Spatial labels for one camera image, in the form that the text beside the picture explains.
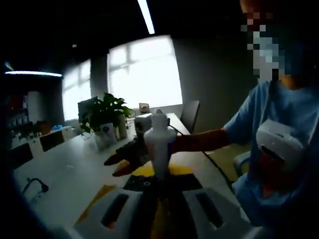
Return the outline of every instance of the white device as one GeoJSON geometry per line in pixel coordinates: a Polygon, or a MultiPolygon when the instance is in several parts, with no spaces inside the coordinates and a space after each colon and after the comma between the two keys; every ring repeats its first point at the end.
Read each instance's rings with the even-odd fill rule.
{"type": "Polygon", "coordinates": [[[143,135],[152,127],[152,113],[136,116],[134,119],[135,131],[137,135],[143,135]]]}
{"type": "Polygon", "coordinates": [[[307,145],[294,128],[270,119],[259,126],[256,141],[262,152],[283,161],[283,172],[291,172],[300,164],[307,145]]]}

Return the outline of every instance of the ceiling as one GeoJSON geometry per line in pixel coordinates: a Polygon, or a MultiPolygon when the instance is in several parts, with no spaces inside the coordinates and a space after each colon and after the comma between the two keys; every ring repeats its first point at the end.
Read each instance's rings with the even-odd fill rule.
{"type": "MultiPolygon", "coordinates": [[[[62,73],[70,61],[104,55],[108,49],[149,33],[137,0],[6,3],[2,71],[62,73]]],[[[180,37],[236,37],[239,1],[148,0],[156,34],[180,37]]]]}

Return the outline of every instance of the ceiling light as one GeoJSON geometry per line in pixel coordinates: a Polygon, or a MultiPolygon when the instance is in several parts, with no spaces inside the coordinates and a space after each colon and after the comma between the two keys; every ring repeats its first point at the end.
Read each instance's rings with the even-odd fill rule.
{"type": "Polygon", "coordinates": [[[11,75],[42,75],[42,76],[62,77],[61,74],[47,73],[47,72],[40,72],[40,71],[7,71],[7,72],[5,72],[5,74],[11,74],[11,75]]]}
{"type": "Polygon", "coordinates": [[[154,34],[154,27],[146,0],[138,0],[149,34],[154,34]]]}

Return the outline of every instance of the desk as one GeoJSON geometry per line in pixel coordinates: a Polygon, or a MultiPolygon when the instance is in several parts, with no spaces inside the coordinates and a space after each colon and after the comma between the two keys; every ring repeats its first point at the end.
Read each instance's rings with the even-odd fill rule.
{"type": "MultiPolygon", "coordinates": [[[[171,125],[189,134],[175,114],[167,116],[171,125]]],[[[48,227],[71,227],[104,184],[125,185],[130,175],[113,177],[118,164],[103,166],[103,163],[117,148],[131,141],[134,134],[135,129],[131,127],[127,139],[102,151],[98,151],[93,137],[84,140],[85,137],[79,135],[27,162],[15,170],[14,176],[21,188],[27,177],[37,177],[46,183],[49,191],[32,205],[34,212],[48,227]]],[[[176,153],[171,163],[191,168],[203,187],[213,188],[239,206],[224,178],[201,152],[176,153]]],[[[40,190],[36,182],[32,186],[34,192],[40,190]]],[[[30,188],[27,199],[32,197],[31,192],[30,188]]]]}

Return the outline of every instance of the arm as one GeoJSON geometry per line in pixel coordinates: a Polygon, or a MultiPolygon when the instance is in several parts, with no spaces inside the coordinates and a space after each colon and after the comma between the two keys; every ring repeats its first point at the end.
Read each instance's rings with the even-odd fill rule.
{"type": "Polygon", "coordinates": [[[235,116],[222,128],[204,133],[177,136],[172,152],[213,151],[231,143],[247,143],[252,137],[255,89],[248,95],[235,116]]]}
{"type": "Polygon", "coordinates": [[[229,145],[224,128],[214,129],[199,134],[179,135],[172,146],[173,153],[213,151],[229,145]]]}

